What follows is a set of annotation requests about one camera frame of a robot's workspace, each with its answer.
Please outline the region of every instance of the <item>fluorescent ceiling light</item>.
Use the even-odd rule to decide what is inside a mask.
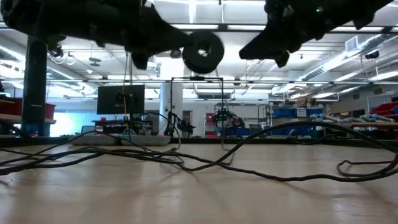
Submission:
[[[229,30],[264,30],[266,27],[261,25],[228,25]]]
[[[218,29],[216,24],[172,24],[178,29]]]
[[[56,85],[61,85],[61,86],[65,86],[65,87],[67,87],[67,88],[72,88],[71,85],[66,84],[66,83],[62,83],[62,82],[56,82],[56,83],[54,83],[54,84],[56,84]]]
[[[331,96],[331,95],[333,95],[333,94],[335,94],[335,93],[320,93],[320,94],[318,94],[318,95],[313,96],[312,98],[317,98],[317,99],[319,99],[319,98],[325,98],[325,97]]]
[[[239,89],[236,90],[235,93],[244,93],[246,89]],[[269,94],[272,93],[272,90],[247,90],[246,94]]]
[[[347,80],[347,79],[349,79],[349,78],[351,78],[351,77],[354,77],[355,76],[355,74],[348,74],[348,75],[343,75],[342,77],[340,77],[340,78],[337,78],[336,80],[335,80],[335,82],[341,82],[341,81],[344,81],[344,80]]]
[[[169,2],[169,3],[176,3],[176,4],[189,4],[189,1],[184,1],[184,0],[155,0],[155,2]],[[265,1],[251,1],[251,0],[222,0],[222,4],[232,4],[232,5],[238,5],[238,6],[263,6],[265,5]],[[197,5],[209,5],[209,4],[218,4],[218,1],[197,1]]]
[[[377,32],[377,31],[382,31],[383,27],[363,27],[360,30],[357,30],[355,27],[337,27],[333,31],[335,32]]]
[[[282,77],[262,77],[261,81],[281,81]]]
[[[358,89],[358,88],[359,88],[359,86],[352,87],[352,88],[348,88],[348,89],[346,89],[346,90],[340,91],[340,93],[348,93],[349,91],[353,91],[353,90],[356,90],[356,89]]]
[[[375,82],[375,81],[385,80],[387,78],[391,78],[391,77],[394,77],[397,75],[398,75],[398,72],[387,72],[387,73],[376,75],[375,77],[370,78],[369,81]]]
[[[17,58],[18,60],[21,60],[21,61],[25,60],[25,56],[13,51],[13,50],[10,50],[8,48],[5,48],[5,47],[3,47],[1,45],[0,45],[0,50],[3,50],[5,52],[9,53],[10,55],[12,55],[13,57]]]
[[[13,85],[15,88],[20,88],[20,89],[23,89],[23,88],[24,88],[23,84],[20,84],[20,83],[13,83],[12,85]]]
[[[290,99],[297,99],[297,98],[300,98],[302,96],[305,96],[305,94],[297,93],[297,94],[294,94],[293,96],[291,96]]]
[[[198,89],[198,93],[221,93],[220,89]],[[226,89],[224,93],[232,93],[234,90]]]

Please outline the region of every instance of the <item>electrical cord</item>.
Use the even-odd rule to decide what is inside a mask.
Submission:
[[[291,127],[297,127],[297,126],[321,126],[324,128],[331,128],[331,129],[336,129],[339,131],[346,132],[348,134],[351,134],[357,138],[362,139],[363,141],[366,141],[373,146],[380,147],[382,149],[388,150],[390,152],[393,152],[395,154],[395,157],[391,161],[381,161],[381,162],[351,162],[351,161],[342,161],[336,165],[337,171],[343,176],[343,177],[338,177],[334,175],[328,175],[328,174],[315,174],[315,175],[307,175],[303,177],[278,177],[274,175],[268,175],[268,174],[263,174],[260,172],[256,172],[254,170],[246,170],[246,169],[240,169],[236,167],[231,167],[229,164],[226,164],[224,161],[231,157],[241,146],[245,145],[247,142],[250,140],[269,133],[271,131],[275,131],[277,129],[284,129],[284,128],[291,128]],[[131,142],[134,146],[137,146],[141,149],[143,149],[143,146],[139,146],[137,144],[134,144]],[[14,161],[22,161],[22,160],[28,160],[32,159],[30,162],[26,162],[23,164],[17,164],[11,167],[7,168],[2,168],[0,169],[0,175],[7,175],[12,172],[19,172],[22,170],[26,169],[37,169],[37,168],[54,168],[54,167],[65,167],[65,166],[71,166],[74,164],[78,164],[80,162],[86,161],[88,159],[93,159],[102,155],[112,155],[112,156],[123,156],[123,157],[131,157],[135,158],[138,160],[143,160],[143,161],[154,161],[154,162],[159,162],[159,163],[165,163],[165,164],[173,164],[176,166],[179,166],[181,169],[189,172],[196,172],[199,170],[207,169],[213,166],[220,166],[224,169],[235,171],[235,172],[242,172],[246,174],[253,174],[257,175],[259,177],[264,177],[267,179],[271,180],[276,180],[276,181],[281,181],[281,182],[290,182],[290,181],[306,181],[306,180],[313,180],[313,179],[330,179],[330,180],[335,180],[338,182],[364,182],[364,181],[370,181],[370,180],[377,180],[385,177],[392,176],[396,173],[398,173],[398,169],[396,169],[396,166],[398,165],[398,150],[383,143],[380,141],[377,141],[375,139],[372,139],[370,137],[365,136],[364,134],[361,134],[359,132],[353,131],[351,129],[348,129],[343,126],[339,126],[337,124],[330,124],[330,123],[323,123],[323,122],[317,122],[317,121],[298,121],[298,122],[293,122],[293,123],[286,123],[286,124],[280,124],[277,126],[269,127],[267,129],[264,129],[262,131],[259,131],[257,133],[254,133],[247,137],[246,139],[243,139],[241,142],[239,142],[235,147],[233,147],[231,150],[229,150],[225,155],[221,156],[219,159],[216,161],[210,161],[207,159],[202,159],[197,156],[189,155],[189,154],[182,154],[176,151],[167,151],[167,152],[158,152],[158,151],[142,151],[142,150],[136,150],[136,149],[116,149],[116,150],[109,150],[109,149],[102,149],[99,147],[86,147],[85,149],[75,149],[72,151],[67,151],[67,152],[59,152],[55,154],[51,154],[49,156],[41,157],[41,158],[36,158],[34,156],[39,156],[41,153],[48,151],[50,149],[53,149],[59,145],[52,146],[50,148],[41,150],[39,152],[36,152],[34,154],[31,154],[29,156],[25,156],[19,159],[14,159]],[[92,154],[86,157],[79,158],[74,161],[70,162],[63,162],[63,163],[58,163],[58,164],[43,164],[44,162],[47,161],[54,161],[54,159],[59,159],[71,154]],[[184,161],[181,158],[189,158],[189,159],[194,159],[200,162],[207,163],[202,166],[194,167],[194,168],[189,168],[185,166]],[[343,172],[341,170],[341,166],[344,164],[349,164],[349,165],[363,165],[363,164],[388,164],[386,167],[372,172],[370,174],[352,174],[352,173],[347,173]]]
[[[309,142],[300,142],[300,141],[297,140],[297,138],[295,138],[293,136],[290,136],[290,135],[286,139],[289,140],[289,141],[292,141],[295,144],[300,144],[300,145],[304,145],[304,146],[312,146],[312,145],[315,145],[315,144],[320,144],[324,140],[330,139],[330,138],[338,139],[338,136],[335,135],[335,134],[327,134],[327,135],[323,136],[322,138],[318,138],[316,140],[309,141]]]

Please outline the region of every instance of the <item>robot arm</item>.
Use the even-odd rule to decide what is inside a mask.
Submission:
[[[208,31],[188,35],[165,22],[145,0],[2,0],[1,14],[10,28],[41,40],[50,50],[66,37],[93,40],[100,47],[122,45],[140,69],[147,68],[149,57],[183,47],[189,69],[210,73],[224,55],[218,36]],[[211,48],[207,57],[198,53],[203,43]]]
[[[362,29],[373,21],[376,11],[393,0],[267,0],[266,28],[241,51],[241,59],[273,59],[284,67],[289,54],[309,40],[350,21]]]

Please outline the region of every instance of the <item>computer monitor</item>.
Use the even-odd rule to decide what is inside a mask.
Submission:
[[[127,114],[144,113],[145,86],[125,85],[98,87],[97,114],[124,114],[123,97]]]

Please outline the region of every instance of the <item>workbench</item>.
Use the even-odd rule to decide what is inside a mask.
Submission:
[[[36,152],[44,147],[48,146],[18,149]],[[51,152],[74,148],[62,146]],[[183,144],[180,152],[212,160],[225,153],[218,144]],[[18,157],[0,153],[2,161]],[[392,153],[380,149],[258,144],[243,146],[233,166],[284,177],[337,175],[336,163],[344,159],[392,158]],[[186,160],[188,167],[200,164]],[[350,172],[367,173],[380,167],[356,166]],[[396,224],[397,186],[398,175],[358,184],[280,183],[220,167],[191,174],[168,164],[102,156],[71,167],[0,176],[0,220],[3,224]]]

